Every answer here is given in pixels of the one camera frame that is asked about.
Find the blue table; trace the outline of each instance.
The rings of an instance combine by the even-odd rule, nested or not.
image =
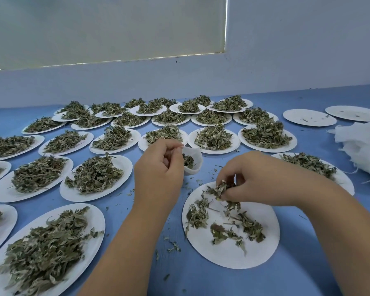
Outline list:
[[[334,135],[326,133],[327,129],[332,129],[334,126],[324,128],[300,126],[286,121],[282,113],[287,109],[295,108],[323,111],[328,106],[341,104],[370,108],[370,86],[251,94],[243,95],[243,97],[252,100],[254,106],[260,106],[276,114],[283,121],[285,129],[298,139],[298,145],[293,151],[303,151],[318,156],[344,171],[354,170],[349,157],[344,152],[338,151],[340,145],[334,142]],[[221,98],[214,97],[213,100],[217,101]],[[0,109],[0,136],[20,135],[23,127],[33,122],[34,119],[51,116],[56,109],[61,107],[63,106]],[[337,124],[350,125],[352,123],[339,120]],[[237,133],[243,126],[232,121],[225,127]],[[62,134],[65,129],[69,128],[68,124],[64,128],[46,133],[45,141]],[[200,126],[190,121],[181,125],[180,128],[189,134]],[[158,127],[151,122],[136,128],[142,135],[153,129],[158,129]],[[90,132],[97,137],[103,134],[103,131],[104,127],[101,127]],[[37,150],[36,148],[24,155],[9,159],[13,165],[12,170],[21,164],[37,159],[39,157]],[[193,179],[185,177],[181,195],[167,219],[156,246],[160,257],[157,262],[153,260],[148,295],[340,295],[315,232],[308,218],[297,208],[274,208],[280,222],[281,240],[274,255],[256,268],[231,270],[217,266],[199,255],[185,239],[181,212],[188,193],[191,191],[185,186],[192,189],[197,188],[197,179],[202,180],[203,183],[211,182],[216,176],[215,168],[219,170],[219,165],[223,166],[228,160],[251,149],[242,144],[239,150],[240,152],[225,155],[204,155],[204,164],[200,173],[193,176]],[[135,145],[120,154],[128,157],[135,164],[142,155],[142,151]],[[88,147],[85,147],[67,156],[74,161],[74,166],[77,166],[94,154],[89,151]],[[362,184],[370,179],[369,174],[359,171],[350,174],[349,177],[355,185],[356,199],[370,211],[370,183]],[[131,190],[133,188],[134,175],[132,174],[126,183],[114,193],[90,202],[103,212],[106,218],[106,233],[109,236],[104,238],[89,268],[63,293],[64,296],[77,293],[106,250],[132,207],[134,194]],[[60,196],[59,185],[31,199],[11,203],[19,214],[12,234],[36,217],[69,203]],[[171,240],[177,241],[182,251],[168,253],[166,250],[171,245],[163,240],[163,236],[169,236]],[[170,277],[164,281],[166,274],[170,274]]]

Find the forearm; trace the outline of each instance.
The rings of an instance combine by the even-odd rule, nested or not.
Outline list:
[[[157,239],[166,216],[132,209],[78,296],[147,294]]]
[[[315,189],[309,217],[345,296],[370,296],[370,213],[339,186]]]

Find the white roller blind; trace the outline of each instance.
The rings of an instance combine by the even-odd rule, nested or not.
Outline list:
[[[224,51],[226,0],[0,0],[0,69]]]

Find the left hand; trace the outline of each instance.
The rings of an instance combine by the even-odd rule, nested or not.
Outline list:
[[[134,209],[167,214],[173,209],[184,177],[182,147],[175,139],[159,139],[137,161]]]

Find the hand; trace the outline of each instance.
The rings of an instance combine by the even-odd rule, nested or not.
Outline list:
[[[179,197],[184,178],[183,144],[159,139],[134,166],[134,208],[169,214]]]
[[[232,183],[222,199],[234,202],[260,202],[272,206],[299,206],[321,189],[340,188],[335,182],[284,160],[250,151],[230,160],[220,171],[217,185]]]

